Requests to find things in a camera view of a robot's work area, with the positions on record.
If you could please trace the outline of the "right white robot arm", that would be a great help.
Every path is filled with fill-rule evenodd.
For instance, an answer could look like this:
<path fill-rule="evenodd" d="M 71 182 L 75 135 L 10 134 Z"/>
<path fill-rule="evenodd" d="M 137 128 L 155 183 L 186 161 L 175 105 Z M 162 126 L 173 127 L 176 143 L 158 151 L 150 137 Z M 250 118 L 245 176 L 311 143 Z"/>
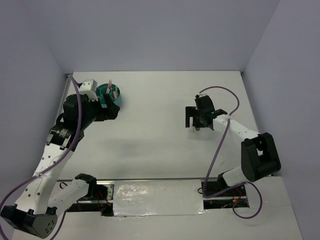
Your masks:
<path fill-rule="evenodd" d="M 185 127 L 196 130 L 209 128 L 229 133 L 233 142 L 240 147 L 240 165 L 220 173 L 217 177 L 217 190 L 223 196 L 230 195 L 235 185 L 256 182 L 281 169 L 281 162 L 273 136 L 259 133 L 240 124 L 223 109 L 215 109 L 208 95 L 197 95 L 195 106 L 185 107 Z"/>

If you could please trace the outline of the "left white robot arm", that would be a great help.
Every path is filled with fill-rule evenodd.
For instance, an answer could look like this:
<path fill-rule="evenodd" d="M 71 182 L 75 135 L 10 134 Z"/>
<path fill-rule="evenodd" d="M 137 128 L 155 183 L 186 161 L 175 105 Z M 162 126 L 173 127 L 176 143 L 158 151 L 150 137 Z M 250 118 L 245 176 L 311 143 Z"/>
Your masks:
<path fill-rule="evenodd" d="M 93 122 L 114 120 L 120 108 L 109 94 L 94 100 L 85 94 L 72 94 L 63 103 L 63 112 L 50 129 L 41 160 L 31 177 L 9 192 L 25 187 L 13 205 L 0 203 L 0 216 L 14 229 L 47 238 L 55 229 L 58 217 L 81 198 L 106 200 L 110 189 L 98 184 L 89 174 L 78 174 L 56 194 L 52 191 L 67 161 L 72 157 L 85 129 Z"/>

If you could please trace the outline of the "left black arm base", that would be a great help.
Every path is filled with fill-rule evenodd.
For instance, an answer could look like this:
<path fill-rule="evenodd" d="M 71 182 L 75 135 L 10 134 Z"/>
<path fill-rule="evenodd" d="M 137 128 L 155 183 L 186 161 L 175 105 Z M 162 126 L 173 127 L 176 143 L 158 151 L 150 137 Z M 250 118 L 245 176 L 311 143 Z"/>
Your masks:
<path fill-rule="evenodd" d="M 115 185 L 98 184 L 96 195 L 92 197 L 82 197 L 73 203 L 68 209 L 68 213 L 98 213 L 103 217 L 114 216 L 114 188 Z"/>

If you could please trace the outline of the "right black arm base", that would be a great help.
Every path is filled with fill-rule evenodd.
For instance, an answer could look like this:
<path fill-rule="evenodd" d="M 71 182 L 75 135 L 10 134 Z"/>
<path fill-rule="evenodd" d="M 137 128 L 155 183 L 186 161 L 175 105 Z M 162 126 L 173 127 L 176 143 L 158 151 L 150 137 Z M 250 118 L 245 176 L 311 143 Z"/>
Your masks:
<path fill-rule="evenodd" d="M 209 181 L 207 183 L 206 195 L 211 196 L 221 190 L 222 188 L 219 187 L 216 181 Z M 215 197 L 203 198 L 203 208 L 205 210 L 232 209 L 234 203 L 237 203 L 237 205 L 235 206 L 236 208 L 249 207 L 249 203 L 247 200 L 247 193 L 243 185 L 240 187 L 238 186 L 236 188 L 228 190 Z"/>

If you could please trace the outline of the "brown-top white eraser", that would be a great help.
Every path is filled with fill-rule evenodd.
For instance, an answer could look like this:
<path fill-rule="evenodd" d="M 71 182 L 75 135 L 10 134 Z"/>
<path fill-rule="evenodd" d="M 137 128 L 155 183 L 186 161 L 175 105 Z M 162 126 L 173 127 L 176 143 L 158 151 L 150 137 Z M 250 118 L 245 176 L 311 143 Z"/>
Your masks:
<path fill-rule="evenodd" d="M 192 127 L 195 132 L 199 132 L 201 130 L 201 126 L 198 123 L 193 123 Z"/>

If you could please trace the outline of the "pink pen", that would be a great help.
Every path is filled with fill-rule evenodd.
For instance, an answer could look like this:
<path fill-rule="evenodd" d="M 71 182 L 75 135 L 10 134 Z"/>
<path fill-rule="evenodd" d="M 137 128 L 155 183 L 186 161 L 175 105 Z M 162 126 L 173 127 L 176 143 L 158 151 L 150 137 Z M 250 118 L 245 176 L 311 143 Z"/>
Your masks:
<path fill-rule="evenodd" d="M 112 88 L 112 80 L 110 79 L 107 84 L 107 89 L 106 89 L 107 94 L 111 91 L 111 88 Z"/>

